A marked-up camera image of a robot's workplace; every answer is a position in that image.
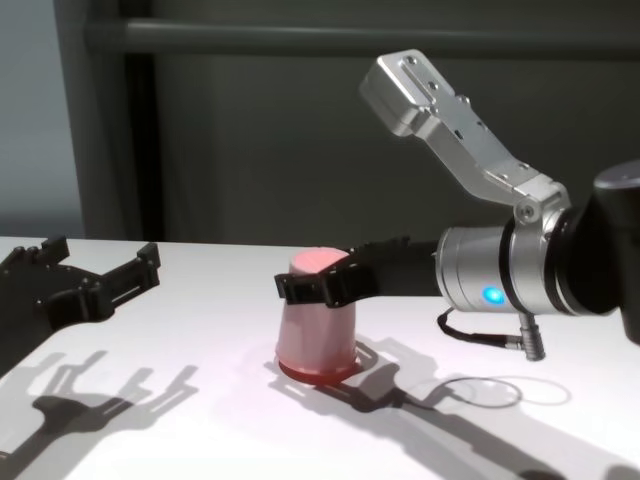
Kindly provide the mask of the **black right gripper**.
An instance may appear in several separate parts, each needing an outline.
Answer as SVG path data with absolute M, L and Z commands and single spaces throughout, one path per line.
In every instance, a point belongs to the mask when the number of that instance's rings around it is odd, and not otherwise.
M 276 289 L 288 305 L 342 308 L 372 297 L 440 297 L 436 280 L 436 240 L 396 237 L 340 251 L 338 263 L 313 274 L 278 274 Z

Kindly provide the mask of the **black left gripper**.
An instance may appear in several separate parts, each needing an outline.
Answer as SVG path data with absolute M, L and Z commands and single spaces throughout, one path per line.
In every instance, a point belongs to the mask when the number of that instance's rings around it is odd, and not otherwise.
M 67 238 L 55 236 L 39 247 L 15 247 L 1 261 L 1 376 L 54 330 L 103 322 L 160 284 L 159 248 L 153 242 L 104 274 L 58 265 L 68 257 Z

